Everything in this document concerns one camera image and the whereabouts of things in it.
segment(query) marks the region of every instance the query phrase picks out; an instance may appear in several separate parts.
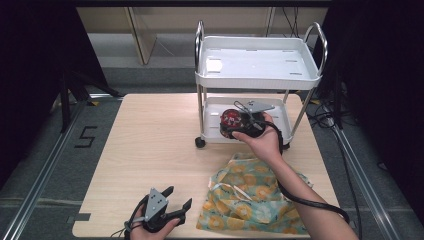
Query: fabric bag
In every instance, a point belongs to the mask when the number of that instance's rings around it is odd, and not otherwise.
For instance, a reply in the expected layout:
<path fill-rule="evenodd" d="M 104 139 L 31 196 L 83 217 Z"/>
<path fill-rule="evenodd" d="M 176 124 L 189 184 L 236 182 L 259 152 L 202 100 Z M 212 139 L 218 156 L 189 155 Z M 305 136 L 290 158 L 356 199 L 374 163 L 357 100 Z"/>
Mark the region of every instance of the fabric bag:
<path fill-rule="evenodd" d="M 298 175 L 310 184 L 303 174 Z M 210 178 L 197 228 L 307 234 L 294 204 L 281 194 L 268 165 L 243 153 L 235 154 Z"/>

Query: cart wheel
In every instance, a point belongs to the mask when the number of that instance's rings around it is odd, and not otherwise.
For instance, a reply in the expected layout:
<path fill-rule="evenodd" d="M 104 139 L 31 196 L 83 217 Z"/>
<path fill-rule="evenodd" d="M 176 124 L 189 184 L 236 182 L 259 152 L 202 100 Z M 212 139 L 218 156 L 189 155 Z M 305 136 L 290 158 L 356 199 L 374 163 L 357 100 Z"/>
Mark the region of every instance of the cart wheel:
<path fill-rule="evenodd" d="M 205 140 L 203 140 L 201 137 L 197 137 L 194 142 L 196 143 L 197 148 L 203 148 L 206 145 Z"/>
<path fill-rule="evenodd" d="M 287 150 L 290 148 L 290 143 L 287 143 L 286 145 L 283 145 L 283 150 Z"/>

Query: wooden table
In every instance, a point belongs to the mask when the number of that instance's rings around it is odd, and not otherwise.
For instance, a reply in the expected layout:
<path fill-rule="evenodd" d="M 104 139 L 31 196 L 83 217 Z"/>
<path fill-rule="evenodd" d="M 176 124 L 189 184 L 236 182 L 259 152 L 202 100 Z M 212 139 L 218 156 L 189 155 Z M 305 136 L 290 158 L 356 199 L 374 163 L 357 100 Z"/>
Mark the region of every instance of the wooden table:
<path fill-rule="evenodd" d="M 281 98 L 283 95 L 240 96 Z M 287 111 L 292 124 L 301 106 L 297 95 L 289 96 Z M 186 223 L 175 228 L 169 235 L 171 238 L 295 237 L 253 231 L 196 229 L 208 192 L 209 177 L 225 166 L 234 153 L 250 152 L 243 143 L 207 143 L 199 149 L 194 143 L 198 136 L 200 128 L 195 93 L 125 96 L 80 209 L 80 214 L 89 213 L 90 219 L 76 221 L 73 234 L 77 237 L 108 237 L 123 228 L 124 221 L 129 219 L 151 187 L 163 191 L 172 185 L 175 189 L 168 197 L 167 212 L 180 209 L 189 198 L 193 198 L 193 204 L 187 213 Z M 313 188 L 326 201 L 338 205 L 306 116 L 290 145 L 283 154 L 285 160 L 309 177 Z"/>

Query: forearm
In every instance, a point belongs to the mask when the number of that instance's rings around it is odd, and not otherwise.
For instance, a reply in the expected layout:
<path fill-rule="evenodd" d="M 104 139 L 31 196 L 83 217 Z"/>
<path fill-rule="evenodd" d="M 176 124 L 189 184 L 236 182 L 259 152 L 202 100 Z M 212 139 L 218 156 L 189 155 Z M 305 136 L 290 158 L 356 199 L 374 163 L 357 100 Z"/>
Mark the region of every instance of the forearm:
<path fill-rule="evenodd" d="M 281 157 L 267 162 L 281 185 L 292 195 L 326 203 Z M 295 203 L 295 206 L 313 239 L 357 239 L 350 226 L 337 213 L 299 203 Z"/>

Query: cart handle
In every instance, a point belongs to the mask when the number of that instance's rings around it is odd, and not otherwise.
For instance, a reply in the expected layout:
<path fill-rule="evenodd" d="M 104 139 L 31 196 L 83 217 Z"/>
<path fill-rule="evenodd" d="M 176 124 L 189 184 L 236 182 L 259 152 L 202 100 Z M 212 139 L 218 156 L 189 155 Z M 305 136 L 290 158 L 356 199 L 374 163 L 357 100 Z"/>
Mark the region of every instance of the cart handle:
<path fill-rule="evenodd" d="M 312 29 L 316 28 L 318 31 L 318 35 L 321 38 L 322 41 L 322 59 L 321 59 L 321 65 L 319 66 L 319 70 L 317 73 L 317 76 L 320 77 L 322 75 L 322 70 L 324 68 L 325 62 L 327 61 L 327 38 L 324 35 L 324 32 L 321 29 L 321 26 L 314 22 L 309 26 L 308 30 L 306 30 L 305 37 L 303 38 L 303 42 L 306 43 L 308 41 L 309 34 L 311 33 Z"/>
<path fill-rule="evenodd" d="M 205 32 L 203 30 L 203 21 L 200 20 L 197 25 L 196 40 L 194 45 L 194 66 L 196 73 L 199 73 L 200 47 L 202 45 Z"/>

